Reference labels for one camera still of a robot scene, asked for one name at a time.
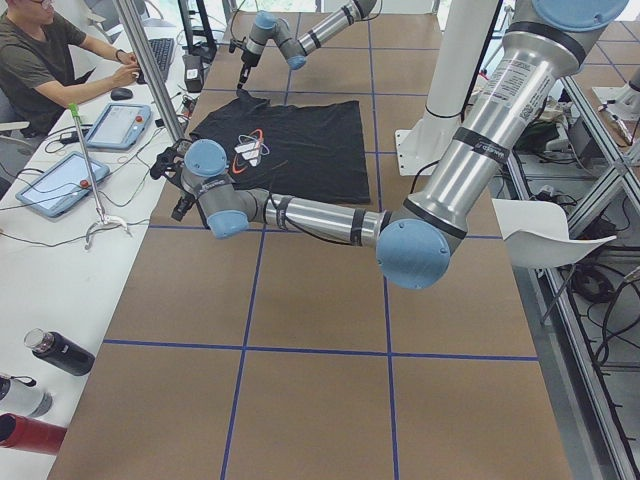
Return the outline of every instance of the red cylinder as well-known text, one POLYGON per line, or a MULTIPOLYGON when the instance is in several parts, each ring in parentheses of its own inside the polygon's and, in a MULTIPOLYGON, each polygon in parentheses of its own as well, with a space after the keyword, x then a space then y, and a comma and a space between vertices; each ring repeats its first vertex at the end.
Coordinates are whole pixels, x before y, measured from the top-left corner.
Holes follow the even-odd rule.
POLYGON ((14 413, 0 415, 0 447, 56 455, 67 429, 14 413))

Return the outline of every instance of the man's arm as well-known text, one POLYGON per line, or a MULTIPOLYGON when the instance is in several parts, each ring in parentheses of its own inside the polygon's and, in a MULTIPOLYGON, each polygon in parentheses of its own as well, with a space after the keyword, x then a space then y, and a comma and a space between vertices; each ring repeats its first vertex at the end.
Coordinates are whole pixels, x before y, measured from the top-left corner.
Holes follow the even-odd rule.
POLYGON ((53 80, 38 85, 35 89, 49 100, 57 103, 61 107, 67 108, 70 103, 83 103, 103 93, 107 93, 116 87, 125 87, 132 84, 136 79, 138 70, 138 64, 132 63, 130 65, 123 65, 110 77, 93 82, 65 87, 57 80, 53 80))
POLYGON ((130 65, 133 63, 137 65, 138 63, 136 60, 136 56, 133 53, 118 50, 113 45, 109 45, 108 43, 103 42, 96 37, 92 37, 91 35, 87 35, 84 39, 84 42, 82 42, 78 46, 89 52, 93 52, 102 58, 120 62, 124 65, 130 65))

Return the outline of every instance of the eyeglasses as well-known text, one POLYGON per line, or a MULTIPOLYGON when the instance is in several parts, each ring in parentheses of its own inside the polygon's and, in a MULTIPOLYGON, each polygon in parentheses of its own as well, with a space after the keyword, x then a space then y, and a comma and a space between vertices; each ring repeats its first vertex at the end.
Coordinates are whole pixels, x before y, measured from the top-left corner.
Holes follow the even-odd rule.
POLYGON ((44 10, 49 10, 53 6, 53 0, 30 0, 33 3, 39 3, 44 10))

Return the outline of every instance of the plastic container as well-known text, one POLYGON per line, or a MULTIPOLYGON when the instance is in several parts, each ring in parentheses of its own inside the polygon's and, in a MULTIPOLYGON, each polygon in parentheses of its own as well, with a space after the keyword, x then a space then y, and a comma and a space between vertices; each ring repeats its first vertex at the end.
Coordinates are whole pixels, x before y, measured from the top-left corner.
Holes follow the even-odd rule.
POLYGON ((0 410, 35 418, 47 413, 52 403, 49 392, 0 376, 0 410))
POLYGON ((14 413, 0 415, 0 447, 56 455, 67 429, 14 413))
POLYGON ((93 354, 58 332, 44 332, 34 328, 25 335, 24 344, 32 350, 35 357, 71 375, 86 375, 95 360, 93 354))

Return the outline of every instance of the gray t-shirt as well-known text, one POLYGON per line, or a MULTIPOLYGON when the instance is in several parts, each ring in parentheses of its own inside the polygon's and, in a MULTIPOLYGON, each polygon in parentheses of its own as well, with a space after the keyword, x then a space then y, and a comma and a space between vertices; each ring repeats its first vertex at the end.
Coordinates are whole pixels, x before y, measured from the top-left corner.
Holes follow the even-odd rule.
POLYGON ((48 133, 64 111, 35 88, 53 80, 73 85, 75 74, 69 45, 80 45, 86 33, 55 13, 43 25, 46 41, 36 40, 0 17, 0 88, 16 112, 39 133, 48 133))

